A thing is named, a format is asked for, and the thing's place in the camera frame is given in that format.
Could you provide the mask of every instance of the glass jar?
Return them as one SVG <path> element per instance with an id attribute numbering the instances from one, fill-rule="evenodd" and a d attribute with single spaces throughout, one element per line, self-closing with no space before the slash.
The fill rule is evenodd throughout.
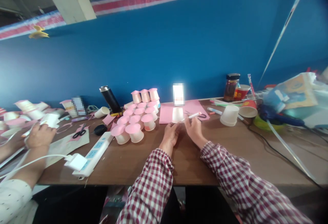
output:
<path id="1" fill-rule="evenodd" d="M 238 85 L 240 74 L 227 74 L 227 83 L 225 84 L 225 91 L 223 101 L 232 102 L 235 96 L 236 87 Z"/>

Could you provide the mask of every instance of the red and white stripe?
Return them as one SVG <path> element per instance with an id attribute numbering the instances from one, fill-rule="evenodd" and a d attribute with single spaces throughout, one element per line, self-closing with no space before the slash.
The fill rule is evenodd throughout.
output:
<path id="1" fill-rule="evenodd" d="M 100 0 L 94 1 L 91 4 L 96 15 L 99 16 L 120 11 L 135 10 L 169 1 L 173 0 Z M 51 29 L 66 25 L 66 23 L 59 11 L 50 12 L 9 27 L 0 28 L 0 40 L 30 34 L 35 31 L 33 28 L 34 25 Z"/>

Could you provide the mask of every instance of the red checkered shirt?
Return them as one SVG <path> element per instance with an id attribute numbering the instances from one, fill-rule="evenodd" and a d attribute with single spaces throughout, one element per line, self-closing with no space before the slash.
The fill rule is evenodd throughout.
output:
<path id="1" fill-rule="evenodd" d="M 312 223 L 274 185 L 256 176 L 245 159 L 210 141 L 201 154 L 244 223 Z M 173 185 L 173 169 L 163 150 L 152 151 L 117 223 L 159 223 Z"/>

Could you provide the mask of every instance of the blue wall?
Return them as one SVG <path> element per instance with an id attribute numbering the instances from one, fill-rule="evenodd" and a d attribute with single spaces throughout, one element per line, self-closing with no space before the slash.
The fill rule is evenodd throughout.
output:
<path id="1" fill-rule="evenodd" d="M 119 103 L 133 90 L 157 87 L 172 101 L 223 94 L 225 74 L 251 73 L 256 84 L 294 0 L 178 0 L 48 30 L 49 39 L 0 41 L 0 107 L 21 99 L 59 102 L 86 95 L 105 105 L 109 85 Z"/>
<path id="2" fill-rule="evenodd" d="M 300 0 L 260 84 L 328 66 L 328 0 Z"/>

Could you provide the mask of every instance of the black thermos bottle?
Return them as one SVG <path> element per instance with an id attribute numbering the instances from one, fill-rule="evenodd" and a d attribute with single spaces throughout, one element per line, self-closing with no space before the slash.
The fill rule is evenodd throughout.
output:
<path id="1" fill-rule="evenodd" d="M 113 113 L 122 112 L 119 103 L 117 102 L 112 90 L 108 86 L 102 86 L 101 88 L 99 88 L 99 90 L 104 96 L 109 107 L 112 109 Z"/>

